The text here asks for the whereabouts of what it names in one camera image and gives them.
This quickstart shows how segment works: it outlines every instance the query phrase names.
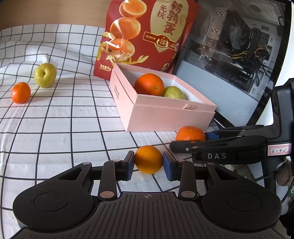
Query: screw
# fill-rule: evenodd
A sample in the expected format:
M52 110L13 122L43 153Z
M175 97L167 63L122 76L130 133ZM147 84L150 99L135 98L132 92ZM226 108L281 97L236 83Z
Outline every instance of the screw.
M114 193L111 191L104 191L100 193L100 197L102 198L112 198L114 196Z
M181 195L182 197L192 198L192 197L195 197L196 194L192 191L183 191Z

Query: orange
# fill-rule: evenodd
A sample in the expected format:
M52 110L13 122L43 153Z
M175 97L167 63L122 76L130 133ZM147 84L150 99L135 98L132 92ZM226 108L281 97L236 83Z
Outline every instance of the orange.
M180 128L176 135L176 140L199 140L205 141L205 134L202 129L194 126L184 126Z
M129 59L135 53L134 45L125 39L115 38L107 42L106 51L118 61Z
M135 164L142 173L154 174L163 165L162 154L152 145L142 146L135 153Z
M161 96L164 91L164 83L159 76L147 73L136 80L134 89L138 94Z
M11 90L11 98L14 103L23 104L31 96L31 89L26 82L16 84Z
M147 10L146 4L141 0L124 0L119 6L119 13L125 17L138 18Z
M110 33L115 38L123 38L126 40L135 38L139 35L140 31L140 22L131 17L121 17L115 20L110 26Z

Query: open box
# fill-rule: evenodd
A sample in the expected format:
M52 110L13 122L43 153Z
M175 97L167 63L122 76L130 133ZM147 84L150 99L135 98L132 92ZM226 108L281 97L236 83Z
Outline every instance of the open box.
M137 94L133 85L139 76L146 73L158 75L165 87L172 85L180 88L186 100ZM180 78L132 65L114 65L110 90L128 132L178 131L187 125L204 130L216 109L213 102Z

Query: tablecloth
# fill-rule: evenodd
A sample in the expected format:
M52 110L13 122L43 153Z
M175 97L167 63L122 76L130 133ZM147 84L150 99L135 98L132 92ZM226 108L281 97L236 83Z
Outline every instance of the tablecloth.
M12 212L15 197L82 162L101 166L123 159L129 150L154 145L169 150L176 132L125 132L109 90L109 82L93 76L97 46L104 29L80 25L27 25L0 31L0 238L13 236L19 226ZM52 87L39 88L33 78L38 65L57 68ZM27 82L31 97L25 104L11 100L12 86ZM207 131L217 129L214 122ZM173 154L187 159L187 154ZM97 195L95 181L92 195ZM197 181L198 193L205 194ZM121 191L175 191L164 170L146 175L135 167Z

